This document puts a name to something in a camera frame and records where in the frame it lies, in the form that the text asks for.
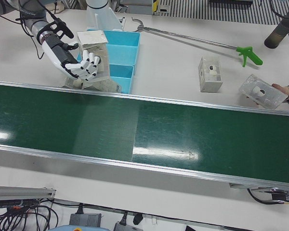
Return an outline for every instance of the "white robotic hand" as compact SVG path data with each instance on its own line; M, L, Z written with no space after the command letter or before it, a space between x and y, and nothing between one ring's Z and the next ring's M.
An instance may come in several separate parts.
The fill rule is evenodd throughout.
M82 61L79 63L69 52L76 49L78 45L63 43L56 35L47 37L42 43L42 48L51 62L61 72L72 80L82 79L90 81L97 76L98 64L101 62L99 56L94 53L83 51Z
M90 81L96 77L100 61L99 56L95 56L94 53L84 50L82 61L79 64L66 64L65 68L70 70L73 75L78 76L78 78Z

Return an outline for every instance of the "human hand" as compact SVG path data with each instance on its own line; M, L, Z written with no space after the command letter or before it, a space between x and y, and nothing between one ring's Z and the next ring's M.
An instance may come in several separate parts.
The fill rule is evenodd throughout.
M282 93L284 93L285 95L287 95L289 97L289 88L282 87L276 83L273 83L272 87L276 88L277 90L280 90Z

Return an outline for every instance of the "gray connector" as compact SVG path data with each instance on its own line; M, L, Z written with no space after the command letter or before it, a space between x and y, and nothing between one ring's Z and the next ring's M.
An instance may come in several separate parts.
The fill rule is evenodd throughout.
M101 227L101 218L102 214L100 213L71 214L69 224L87 227Z
M117 221L114 231L143 231L143 230L135 228L131 225L120 225L120 222Z

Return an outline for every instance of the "reacher grabber tool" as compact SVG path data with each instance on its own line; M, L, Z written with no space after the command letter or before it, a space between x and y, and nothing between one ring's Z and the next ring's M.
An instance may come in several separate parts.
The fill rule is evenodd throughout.
M146 26L144 26L144 24L141 20L135 19L135 18L131 18L131 19L134 22L138 22L140 24L137 27L137 30L135 32L153 31L153 32L157 32L157 33L161 33L161 34L165 34L165 35L189 39L189 40L193 40L193 41L197 41L197 42L203 42L203 43L206 43L209 45L224 47L224 48L228 48L231 50L235 50L235 51L239 52L239 55L243 56L243 67L245 67L245 65L246 65L247 57L249 57L250 60L252 60L256 65L262 65L263 64L263 61L252 51L252 47L234 47L234 46L230 46L230 45L226 45L226 44L222 44L222 43L218 43L218 42L198 39L198 38L194 38L194 37L190 37L190 36L186 36L186 35L180 35L180 34L169 32L169 31L163 31L163 30L159 30L159 29L155 29L155 28L151 28L151 27L146 27Z

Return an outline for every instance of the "white cube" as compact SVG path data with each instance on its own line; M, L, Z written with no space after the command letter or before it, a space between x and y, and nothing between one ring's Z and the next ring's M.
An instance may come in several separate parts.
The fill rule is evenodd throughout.
M201 92L218 92L223 84L221 67L217 57L205 56L198 66L199 84Z

